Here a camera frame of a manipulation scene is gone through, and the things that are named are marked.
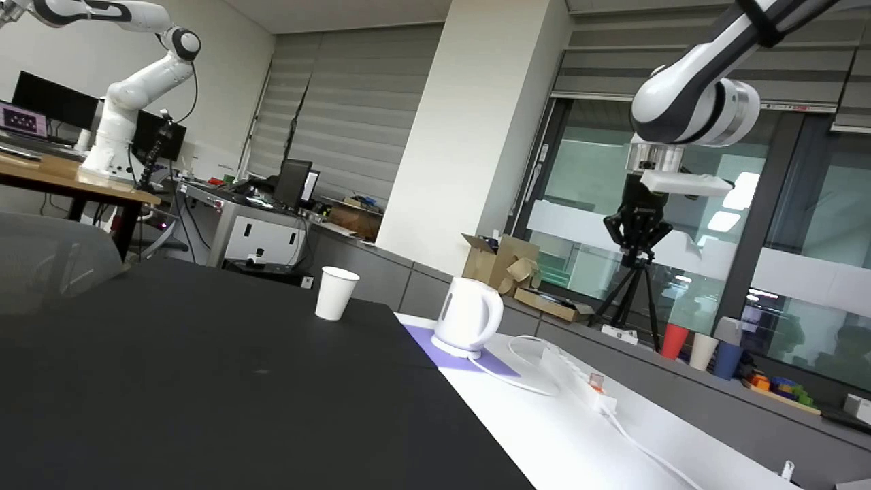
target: white cup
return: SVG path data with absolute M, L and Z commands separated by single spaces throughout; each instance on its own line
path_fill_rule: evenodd
M 712 356 L 712 351 L 716 351 L 716 337 L 706 337 L 706 335 L 694 335 L 694 340 L 690 340 L 690 355 L 689 355 L 689 366 L 694 367 L 694 370 L 706 370 L 706 366 L 709 366 L 709 356 Z
M 339 268 L 323 268 L 316 315 L 323 322 L 338 322 L 344 313 L 344 306 L 358 283 L 358 276 Z

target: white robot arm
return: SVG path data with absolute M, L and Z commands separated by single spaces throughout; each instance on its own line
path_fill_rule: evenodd
M 637 90 L 630 102 L 637 133 L 657 144 L 740 141 L 758 118 L 758 96 L 723 76 L 757 46 L 779 45 L 833 5 L 836 0 L 736 0 L 712 41 L 690 46 Z
M 133 181 L 127 148 L 138 109 L 193 73 L 193 60 L 200 50 L 197 36 L 172 28 L 166 9 L 140 0 L 0 0 L 0 28 L 16 23 L 23 11 L 48 28 L 87 20 L 113 23 L 138 34 L 163 34 L 166 57 L 108 88 L 94 144 L 78 167 L 83 175 Z

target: white wall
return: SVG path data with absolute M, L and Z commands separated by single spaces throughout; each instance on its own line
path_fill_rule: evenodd
M 214 0 L 159 0 L 169 16 L 200 36 L 197 107 L 187 126 L 181 164 L 195 175 L 223 175 L 237 167 L 249 114 L 257 102 L 275 41 L 267 30 Z M 0 99 L 14 96 L 19 70 L 31 70 L 74 90 L 104 96 L 106 88 L 140 65 L 163 57 L 163 46 L 146 34 L 113 26 L 78 23 L 63 30 L 23 16 L 0 30 Z M 184 114 L 193 81 L 158 99 L 148 109 Z M 34 211 L 26 194 L 0 188 L 0 211 Z
M 500 228 L 566 36 L 561 0 L 452 2 L 377 247 L 459 272 L 459 234 Z

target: computer monitor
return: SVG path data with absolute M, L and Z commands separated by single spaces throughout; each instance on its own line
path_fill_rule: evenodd
M 143 159 L 151 151 L 155 136 L 158 136 L 159 128 L 163 128 L 163 118 L 155 118 L 148 113 L 138 113 L 135 133 L 133 133 L 133 156 L 135 159 Z M 181 152 L 187 128 L 172 122 L 169 130 L 172 130 L 172 139 L 163 141 L 158 159 L 177 160 L 178 152 Z
M 310 160 L 282 159 L 280 175 L 271 194 L 275 211 L 295 211 L 305 182 L 306 182 Z
M 21 70 L 10 103 L 30 113 L 41 113 L 48 119 L 56 119 L 64 126 L 93 128 L 99 102 Z

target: window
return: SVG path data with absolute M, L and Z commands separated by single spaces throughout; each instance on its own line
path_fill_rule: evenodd
M 531 198 L 525 237 L 542 252 L 542 281 L 558 295 L 604 299 L 622 279 L 619 252 L 600 219 L 617 213 L 630 139 L 629 103 L 561 102 L 562 118 L 549 136 L 549 164 Z M 653 247 L 655 315 L 709 333 L 717 298 L 754 201 L 774 114 L 730 151 L 689 148 L 683 167 L 734 182 L 727 198 L 666 196 L 671 231 Z
M 685 148 L 683 167 L 731 182 L 727 198 L 666 196 L 671 231 L 649 268 L 657 326 L 746 322 L 743 347 L 823 405 L 871 396 L 871 139 L 833 118 L 765 113 L 731 148 Z M 600 226 L 622 198 L 629 103 L 555 102 L 515 234 L 542 252 L 542 290 L 600 306 L 622 276 Z M 644 295 L 622 326 L 647 329 Z
M 440 28 L 280 36 L 249 139 L 249 175 L 312 160 L 317 198 L 388 198 Z
M 747 347 L 871 393 L 871 141 L 802 139 L 746 299 Z

